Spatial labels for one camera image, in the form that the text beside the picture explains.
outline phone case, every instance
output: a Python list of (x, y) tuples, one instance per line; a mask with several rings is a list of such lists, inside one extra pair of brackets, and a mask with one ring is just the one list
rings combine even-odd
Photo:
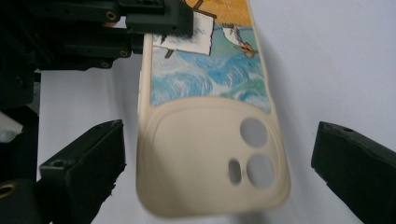
[(136, 189), (161, 217), (281, 205), (290, 174), (245, 0), (188, 0), (192, 38), (146, 35)]

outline beige phone case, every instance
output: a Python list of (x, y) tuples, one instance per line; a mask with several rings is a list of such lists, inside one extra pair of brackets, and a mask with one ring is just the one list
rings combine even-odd
[(187, 3), (198, 11), (192, 40), (145, 36), (140, 201), (161, 217), (279, 206), (288, 198), (290, 174), (248, 4)]

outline printed artwork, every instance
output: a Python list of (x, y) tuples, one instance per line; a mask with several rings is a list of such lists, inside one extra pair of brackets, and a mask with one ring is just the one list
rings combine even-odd
[(195, 8), (192, 38), (154, 36), (151, 103), (217, 95), (270, 113), (246, 1), (186, 2)]

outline white background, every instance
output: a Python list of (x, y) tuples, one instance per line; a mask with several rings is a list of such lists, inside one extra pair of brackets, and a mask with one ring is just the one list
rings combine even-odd
[(286, 203), (250, 215), (161, 219), (137, 199), (140, 56), (112, 70), (45, 72), (41, 163), (92, 126), (123, 119), (127, 167), (93, 223), (361, 223), (310, 167), (318, 123), (337, 123), (396, 149), (396, 2), (251, 0), (291, 174)]

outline blue wave pattern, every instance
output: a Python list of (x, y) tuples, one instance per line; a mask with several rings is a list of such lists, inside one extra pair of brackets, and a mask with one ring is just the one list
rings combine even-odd
[[(251, 27), (241, 28), (240, 34), (257, 49)], [(271, 112), (259, 54), (249, 58), (236, 49), (224, 37), (221, 25), (215, 26), (210, 56), (175, 51), (165, 59), (166, 53), (167, 49), (153, 51), (152, 105), (184, 97), (217, 95)]]

